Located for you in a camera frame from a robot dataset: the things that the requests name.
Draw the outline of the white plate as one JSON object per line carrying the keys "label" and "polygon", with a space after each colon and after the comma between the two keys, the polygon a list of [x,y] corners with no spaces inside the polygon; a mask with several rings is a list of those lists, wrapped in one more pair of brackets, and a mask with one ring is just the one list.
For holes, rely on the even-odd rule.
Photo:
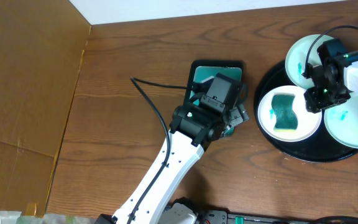
{"label": "white plate", "polygon": [[[310,113],[306,110],[306,101],[304,97],[305,89],[285,85],[274,88],[263,96],[258,106],[259,121],[264,131],[271,137],[285,142],[297,142],[310,137],[321,124],[322,113]],[[294,95],[293,110],[298,118],[298,127],[295,132],[275,132],[273,130],[276,122],[276,116],[272,110],[272,98],[274,95]]]}

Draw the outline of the mint plate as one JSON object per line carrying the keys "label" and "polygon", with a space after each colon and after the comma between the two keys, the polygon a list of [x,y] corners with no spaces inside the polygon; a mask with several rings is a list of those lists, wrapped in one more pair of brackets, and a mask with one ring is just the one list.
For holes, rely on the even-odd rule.
{"label": "mint plate", "polygon": [[339,143],[358,149],[358,94],[341,105],[324,111],[328,133]]}
{"label": "mint plate", "polygon": [[[309,89],[314,86],[312,79],[306,79],[302,74],[305,71],[306,54],[311,44],[318,38],[319,34],[308,35],[295,42],[287,53],[285,59],[285,70],[289,79],[297,86]],[[312,66],[322,65],[318,56],[317,49],[323,42],[333,39],[331,36],[324,35],[314,44],[308,63]]]}

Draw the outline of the green yellow sponge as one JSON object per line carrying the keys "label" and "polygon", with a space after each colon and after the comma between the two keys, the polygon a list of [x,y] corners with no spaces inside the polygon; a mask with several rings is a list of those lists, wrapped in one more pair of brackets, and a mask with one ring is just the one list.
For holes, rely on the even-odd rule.
{"label": "green yellow sponge", "polygon": [[272,110],[276,116],[273,130],[275,132],[295,132],[298,127],[298,118],[293,110],[294,95],[274,95]]}

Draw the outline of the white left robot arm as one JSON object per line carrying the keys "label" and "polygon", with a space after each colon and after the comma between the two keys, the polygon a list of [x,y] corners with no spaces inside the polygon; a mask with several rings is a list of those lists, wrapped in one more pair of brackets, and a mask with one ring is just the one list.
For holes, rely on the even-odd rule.
{"label": "white left robot arm", "polygon": [[101,214],[96,223],[157,223],[209,145],[249,119],[248,87],[240,80],[217,73],[186,89],[194,94],[174,110],[170,124],[162,125],[165,141],[140,184],[113,215]]}

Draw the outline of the green rectangular water tray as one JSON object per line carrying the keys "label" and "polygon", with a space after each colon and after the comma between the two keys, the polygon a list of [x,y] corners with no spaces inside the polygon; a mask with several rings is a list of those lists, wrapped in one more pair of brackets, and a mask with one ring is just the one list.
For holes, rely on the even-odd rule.
{"label": "green rectangular water tray", "polygon": [[245,63],[241,60],[195,60],[191,64],[184,102],[186,103],[194,95],[194,92],[190,90],[192,84],[206,82],[217,73],[241,81],[244,69]]}

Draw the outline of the black round tray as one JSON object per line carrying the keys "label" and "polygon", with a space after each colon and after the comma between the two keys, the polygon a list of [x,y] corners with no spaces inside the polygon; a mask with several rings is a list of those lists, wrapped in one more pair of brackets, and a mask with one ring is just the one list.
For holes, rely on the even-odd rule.
{"label": "black round tray", "polygon": [[358,153],[358,149],[337,142],[328,133],[323,123],[318,126],[310,137],[297,142],[280,141],[264,131],[257,112],[260,101],[269,91],[284,85],[293,85],[293,82],[288,78],[285,71],[285,62],[282,60],[264,75],[254,95],[255,120],[260,132],[271,145],[282,153],[307,162],[336,162]]}

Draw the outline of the mint plate top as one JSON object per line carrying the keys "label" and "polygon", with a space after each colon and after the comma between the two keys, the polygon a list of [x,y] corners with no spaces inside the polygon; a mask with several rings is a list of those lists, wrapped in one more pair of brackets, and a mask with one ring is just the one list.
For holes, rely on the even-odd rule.
{"label": "mint plate top", "polygon": [[[287,53],[285,59],[285,70],[289,79],[297,86],[309,89],[314,86],[312,79],[306,79],[302,74],[305,71],[306,54],[311,44],[318,38],[319,34],[308,35],[295,42]],[[322,65],[318,56],[317,49],[323,42],[333,39],[331,36],[324,35],[314,44],[308,63],[312,66]]]}

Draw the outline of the brown cardboard panel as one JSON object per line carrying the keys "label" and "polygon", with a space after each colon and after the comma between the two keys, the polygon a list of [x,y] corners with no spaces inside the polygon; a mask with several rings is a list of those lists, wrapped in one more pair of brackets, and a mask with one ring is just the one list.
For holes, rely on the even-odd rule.
{"label": "brown cardboard panel", "polygon": [[45,214],[91,26],[69,1],[0,1],[0,210]]}

